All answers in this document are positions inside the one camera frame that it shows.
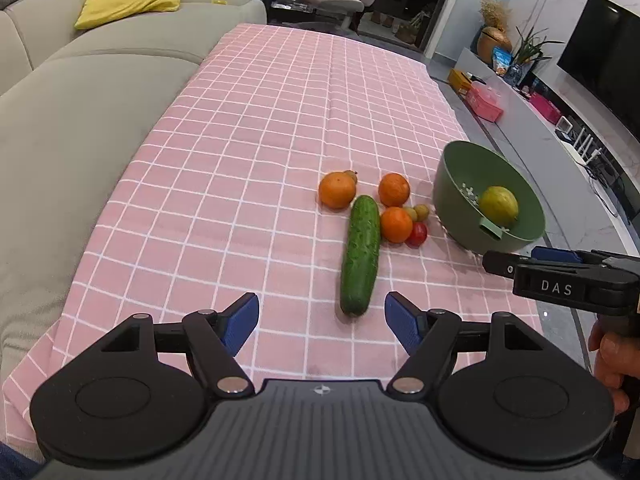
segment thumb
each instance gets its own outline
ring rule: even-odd
[[[609,332],[600,343],[604,362],[619,374],[640,378],[640,340]]]

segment green cucumber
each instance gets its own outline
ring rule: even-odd
[[[351,208],[340,276],[340,308],[347,316],[362,316],[367,311],[378,274],[379,254],[378,204],[372,197],[360,195]]]

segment black circular disc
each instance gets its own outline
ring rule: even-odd
[[[62,368],[33,396],[43,452],[73,465],[137,462],[183,442],[205,411],[198,382],[159,362]]]
[[[453,374],[440,388],[443,423],[482,456],[551,466],[593,454],[606,437],[612,405],[585,370],[514,352]]]

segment blue jeans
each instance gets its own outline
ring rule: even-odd
[[[41,468],[41,464],[0,442],[0,478],[2,480],[28,480]]]

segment metal screw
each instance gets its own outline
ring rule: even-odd
[[[249,387],[249,381],[242,377],[224,377],[218,381],[218,389],[228,394],[239,394]]]
[[[394,381],[393,388],[401,394],[417,394],[424,388],[424,383],[416,377],[400,377]]]

